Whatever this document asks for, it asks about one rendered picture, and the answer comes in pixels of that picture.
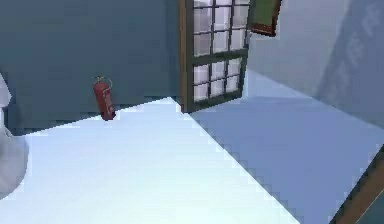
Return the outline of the brown framed green picture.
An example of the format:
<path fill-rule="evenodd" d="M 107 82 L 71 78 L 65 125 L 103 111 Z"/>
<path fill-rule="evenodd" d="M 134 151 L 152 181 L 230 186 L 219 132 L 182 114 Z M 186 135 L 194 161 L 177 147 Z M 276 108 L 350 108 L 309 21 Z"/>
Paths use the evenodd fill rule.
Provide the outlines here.
<path fill-rule="evenodd" d="M 252 0 L 249 28 L 253 33 L 275 37 L 282 0 Z"/>

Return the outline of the brown wooden door frame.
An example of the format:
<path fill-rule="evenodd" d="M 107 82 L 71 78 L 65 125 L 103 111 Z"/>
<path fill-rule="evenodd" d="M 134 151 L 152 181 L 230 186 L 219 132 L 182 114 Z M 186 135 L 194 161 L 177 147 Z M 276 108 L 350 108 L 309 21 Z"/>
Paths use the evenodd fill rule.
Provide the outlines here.
<path fill-rule="evenodd" d="M 329 224 L 357 224 L 384 190 L 384 145 L 372 159 Z"/>

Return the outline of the red fire extinguisher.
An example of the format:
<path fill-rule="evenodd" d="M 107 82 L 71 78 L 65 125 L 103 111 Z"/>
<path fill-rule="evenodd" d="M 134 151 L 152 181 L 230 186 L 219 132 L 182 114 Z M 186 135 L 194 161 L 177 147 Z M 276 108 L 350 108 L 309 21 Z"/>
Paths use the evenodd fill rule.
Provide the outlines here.
<path fill-rule="evenodd" d="M 112 81 L 106 76 L 95 76 L 93 91 L 96 97 L 100 115 L 104 121 L 113 120 L 116 116 L 112 103 L 111 90 Z"/>

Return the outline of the brown framed glass pane door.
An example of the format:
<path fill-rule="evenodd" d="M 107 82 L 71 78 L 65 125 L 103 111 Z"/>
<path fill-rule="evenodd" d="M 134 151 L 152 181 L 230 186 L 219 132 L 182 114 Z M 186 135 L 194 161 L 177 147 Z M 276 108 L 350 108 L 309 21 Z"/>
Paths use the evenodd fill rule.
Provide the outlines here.
<path fill-rule="evenodd" d="M 178 0 L 181 111 L 240 98 L 251 0 Z"/>

